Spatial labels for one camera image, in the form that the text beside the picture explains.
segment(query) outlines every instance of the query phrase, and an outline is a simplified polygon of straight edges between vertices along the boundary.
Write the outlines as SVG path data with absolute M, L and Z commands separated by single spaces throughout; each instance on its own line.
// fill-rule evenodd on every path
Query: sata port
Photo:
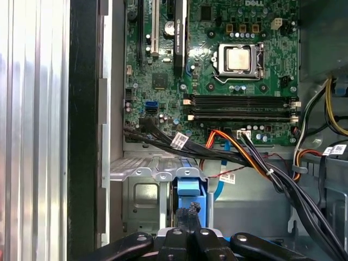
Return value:
M 158 102 L 157 101 L 145 102 L 145 112 L 156 113 L 157 111 L 158 111 Z

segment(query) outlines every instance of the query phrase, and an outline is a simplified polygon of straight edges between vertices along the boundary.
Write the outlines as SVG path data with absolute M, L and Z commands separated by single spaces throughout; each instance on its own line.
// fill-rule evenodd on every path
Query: ribbed metal surface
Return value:
M 69 0 L 0 1 L 3 260 L 66 259 Z

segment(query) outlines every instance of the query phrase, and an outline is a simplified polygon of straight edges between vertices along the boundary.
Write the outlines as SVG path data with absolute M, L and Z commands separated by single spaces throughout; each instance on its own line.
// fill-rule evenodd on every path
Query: white label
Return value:
M 185 143 L 188 141 L 188 139 L 189 139 L 189 137 L 187 137 L 186 135 L 178 132 L 175 135 L 175 137 L 174 137 L 172 143 L 170 144 L 170 146 L 173 147 L 173 148 L 176 148 L 178 150 L 181 150 L 184 147 Z
M 331 151 L 332 151 L 332 147 L 327 147 L 322 155 L 329 156 Z
M 334 148 L 331 150 L 330 155 L 342 155 L 347 148 L 347 145 L 336 145 Z
M 226 182 L 229 184 L 235 184 L 235 174 L 231 173 L 231 174 L 223 174 L 220 176 L 220 181 L 222 182 Z

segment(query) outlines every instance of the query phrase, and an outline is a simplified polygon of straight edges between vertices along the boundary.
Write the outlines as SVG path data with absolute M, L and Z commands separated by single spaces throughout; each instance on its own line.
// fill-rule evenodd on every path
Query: white connector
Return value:
M 283 25 L 283 19 L 282 18 L 275 18 L 271 23 L 271 29 L 272 30 L 278 30 Z

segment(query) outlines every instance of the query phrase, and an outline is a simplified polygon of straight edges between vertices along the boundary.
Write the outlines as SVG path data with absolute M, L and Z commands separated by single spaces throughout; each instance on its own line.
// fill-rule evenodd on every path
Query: ram slot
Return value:
M 183 104 L 214 108 L 286 108 L 292 101 L 286 97 L 191 95 L 184 98 Z
M 228 111 L 228 110 L 193 110 L 188 115 L 189 121 L 271 121 L 298 122 L 299 117 L 288 111 Z
M 158 56 L 159 39 L 159 1 L 152 0 L 151 56 Z
M 142 46 L 144 40 L 144 0 L 138 0 L 138 42 L 136 45 L 136 58 L 142 64 Z

